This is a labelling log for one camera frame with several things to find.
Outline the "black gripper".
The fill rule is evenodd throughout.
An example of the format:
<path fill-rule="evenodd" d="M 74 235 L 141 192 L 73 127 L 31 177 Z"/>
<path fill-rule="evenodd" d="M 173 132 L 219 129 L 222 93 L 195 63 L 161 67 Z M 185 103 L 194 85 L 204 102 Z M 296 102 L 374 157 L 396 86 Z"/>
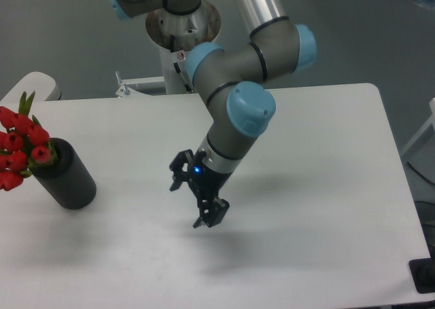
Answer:
<path fill-rule="evenodd" d="M 193 154 L 191 149 L 179 152 L 170 163 L 169 169 L 173 173 L 173 183 L 170 191 L 173 192 L 188 182 L 189 188 L 195 195 L 199 209 L 198 219 L 193 228 L 207 226 L 212 228 L 222 222 L 230 204 L 218 196 L 219 190 L 231 176 L 231 173 L 220 173 L 212 170 L 203 163 L 205 151 Z"/>

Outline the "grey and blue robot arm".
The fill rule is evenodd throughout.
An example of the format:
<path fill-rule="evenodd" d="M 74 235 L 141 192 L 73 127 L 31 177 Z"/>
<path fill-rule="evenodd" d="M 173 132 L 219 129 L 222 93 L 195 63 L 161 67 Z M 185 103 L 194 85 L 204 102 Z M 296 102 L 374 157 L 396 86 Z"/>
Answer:
<path fill-rule="evenodd" d="M 249 32 L 248 46 L 227 52 L 209 37 L 205 0 L 109 0 L 120 18 L 157 15 L 162 46 L 186 52 L 187 87 L 203 100 L 213 123 L 196 151 L 170 164 L 172 190 L 187 183 L 196 197 L 196 226 L 213 227 L 229 203 L 219 191 L 275 114 L 263 83 L 310 66 L 317 56 L 310 29 L 292 24 L 280 0 L 235 0 Z"/>

